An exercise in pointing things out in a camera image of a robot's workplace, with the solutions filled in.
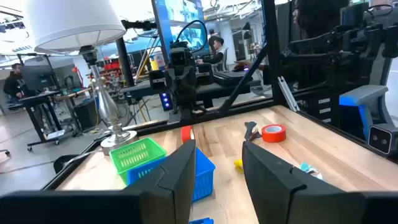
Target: red tape roll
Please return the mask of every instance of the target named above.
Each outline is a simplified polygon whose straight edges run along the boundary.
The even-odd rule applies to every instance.
[[[272,124],[261,129],[262,140],[265,142],[281,142],[286,139],[286,129],[282,125]]]
[[[181,139],[182,143],[186,143],[188,140],[195,139],[195,133],[191,125],[181,128]]]

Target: wooden table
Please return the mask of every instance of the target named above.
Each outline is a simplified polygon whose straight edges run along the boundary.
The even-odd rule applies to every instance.
[[[346,138],[284,108],[275,106],[194,125],[197,146],[216,165],[214,192],[195,202],[191,220],[211,217],[215,223],[257,223],[244,176],[234,167],[241,158],[244,122],[259,126],[283,124],[287,139],[281,143],[254,142],[285,161],[299,166],[306,162],[316,167],[329,184],[345,191],[398,190],[398,166]],[[168,154],[182,142],[180,129],[148,136]],[[60,190],[108,190],[125,186],[110,158],[93,154],[65,179]]]

